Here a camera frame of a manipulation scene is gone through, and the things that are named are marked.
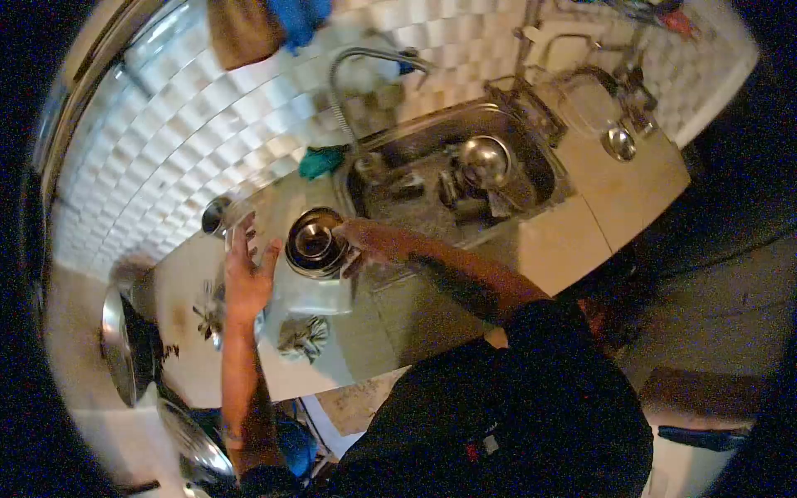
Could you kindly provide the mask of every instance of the fingers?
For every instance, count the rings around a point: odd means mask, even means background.
[[[244,216],[244,219],[240,220],[238,226],[244,229],[244,232],[249,230],[254,224],[254,211]]]
[[[355,252],[352,253],[352,258],[346,267],[344,267],[341,276],[343,278],[352,278],[355,276],[360,269],[365,265],[366,255],[364,252],[355,249]]]
[[[363,247],[363,235],[368,227],[368,222],[358,219],[349,218],[342,225],[338,225],[332,229],[332,234],[337,237],[343,237],[349,244],[354,245],[360,249],[368,249]]]
[[[237,225],[231,228],[232,230],[232,245],[230,252],[238,256],[248,255],[247,248],[249,241],[254,237],[254,230],[249,231],[254,223],[254,211],[247,214]]]
[[[278,238],[271,240],[269,246],[263,251],[263,259],[257,274],[265,278],[274,278],[274,267],[277,266],[277,258],[280,256],[282,241]]]

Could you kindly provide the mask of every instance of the blue cloth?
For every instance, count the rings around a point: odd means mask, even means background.
[[[296,56],[296,49],[312,41],[313,32],[332,12],[331,0],[268,0],[269,9],[285,30],[285,46]]]

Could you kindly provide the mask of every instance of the steel pot lid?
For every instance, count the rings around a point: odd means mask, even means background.
[[[108,293],[105,295],[100,345],[116,391],[127,406],[134,406],[138,401],[135,370],[124,319],[122,295],[116,287],[108,288]]]

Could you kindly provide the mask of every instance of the person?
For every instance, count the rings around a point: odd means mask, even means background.
[[[413,265],[502,328],[489,342],[480,338],[413,365],[328,481],[300,489],[277,449],[252,333],[272,295],[281,243],[272,241],[255,267],[245,234],[251,224],[249,217],[236,230],[226,259],[222,360],[225,443],[244,496],[642,494],[653,435],[583,315],[504,265],[361,219],[339,228],[364,256]]]

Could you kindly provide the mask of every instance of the white countertop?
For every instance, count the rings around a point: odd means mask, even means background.
[[[637,156],[628,163],[612,159],[597,139],[573,131],[564,136],[555,154],[576,193],[519,223],[505,239],[476,249],[516,267],[552,295],[643,231],[689,184],[678,149],[660,131],[638,141]],[[295,172],[251,201],[257,211],[258,247],[264,239],[283,237],[306,209],[336,207],[330,178],[306,182]],[[223,257],[222,241],[195,235],[154,270],[163,342],[180,346],[179,358],[164,363],[166,379],[190,406],[221,404],[221,354],[197,332],[199,319],[191,306],[202,291],[202,282],[217,276]],[[312,366],[307,361],[288,363],[278,356],[274,341],[261,342],[258,349],[273,400],[374,377],[489,329],[421,278],[376,293],[361,282],[354,312],[330,321],[330,343]]]

